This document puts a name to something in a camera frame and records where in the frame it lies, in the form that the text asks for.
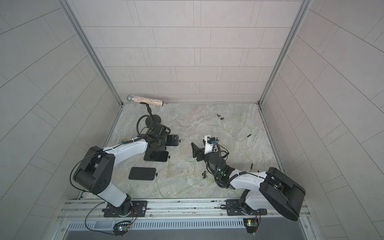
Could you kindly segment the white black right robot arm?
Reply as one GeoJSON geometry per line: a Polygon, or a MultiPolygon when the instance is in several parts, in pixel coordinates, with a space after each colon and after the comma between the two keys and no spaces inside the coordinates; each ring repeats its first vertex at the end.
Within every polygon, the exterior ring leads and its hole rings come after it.
{"type": "Polygon", "coordinates": [[[213,141],[206,142],[204,148],[191,143],[193,158],[203,161],[213,175],[215,183],[222,189],[243,189],[239,201],[241,211],[251,215],[262,209],[261,203],[253,200],[251,191],[259,192],[280,215],[291,221],[297,221],[306,195],[305,189],[285,175],[279,169],[270,167],[266,172],[250,173],[227,165],[221,155],[221,145],[213,141]]]}

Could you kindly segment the black smartphone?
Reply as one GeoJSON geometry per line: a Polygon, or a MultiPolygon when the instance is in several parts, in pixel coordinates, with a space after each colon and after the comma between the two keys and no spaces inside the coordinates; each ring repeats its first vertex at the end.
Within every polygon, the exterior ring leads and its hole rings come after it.
{"type": "Polygon", "coordinates": [[[166,146],[167,147],[177,147],[180,143],[180,139],[178,135],[168,135],[166,146]]]}

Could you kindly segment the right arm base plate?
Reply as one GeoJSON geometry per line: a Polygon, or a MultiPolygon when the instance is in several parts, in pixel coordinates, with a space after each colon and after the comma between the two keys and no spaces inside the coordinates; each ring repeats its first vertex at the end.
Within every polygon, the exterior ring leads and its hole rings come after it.
{"type": "Polygon", "coordinates": [[[268,214],[266,209],[253,210],[245,202],[238,199],[226,200],[226,203],[220,208],[226,210],[228,216],[266,216],[268,214]]]}

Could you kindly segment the blue-edged smartphone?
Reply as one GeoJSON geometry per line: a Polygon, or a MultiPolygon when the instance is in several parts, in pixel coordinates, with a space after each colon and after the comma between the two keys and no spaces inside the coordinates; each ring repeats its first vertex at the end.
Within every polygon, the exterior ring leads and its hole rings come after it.
{"type": "Polygon", "coordinates": [[[144,156],[144,161],[147,162],[167,162],[168,159],[168,151],[147,151],[144,156]]]}
{"type": "Polygon", "coordinates": [[[132,167],[129,180],[153,181],[156,177],[156,168],[132,167]]]}

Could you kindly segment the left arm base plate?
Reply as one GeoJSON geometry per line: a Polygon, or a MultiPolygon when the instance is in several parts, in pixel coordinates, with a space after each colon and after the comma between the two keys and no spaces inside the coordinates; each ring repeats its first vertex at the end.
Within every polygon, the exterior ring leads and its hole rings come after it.
{"type": "Polygon", "coordinates": [[[102,212],[105,218],[144,217],[147,205],[147,201],[124,202],[120,207],[108,203],[102,212]]]}

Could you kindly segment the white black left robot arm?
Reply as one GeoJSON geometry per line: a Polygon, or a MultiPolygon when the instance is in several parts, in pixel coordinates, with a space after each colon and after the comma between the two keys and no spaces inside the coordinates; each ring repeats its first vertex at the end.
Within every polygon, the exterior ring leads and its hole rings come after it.
{"type": "Polygon", "coordinates": [[[148,128],[145,134],[117,146],[90,148],[72,173],[77,184],[108,203],[106,212],[114,211],[116,215],[124,217],[132,209],[131,197],[112,183],[114,168],[120,162],[142,153],[147,162],[168,160],[166,145],[171,129],[160,123],[153,123],[148,128]]]}

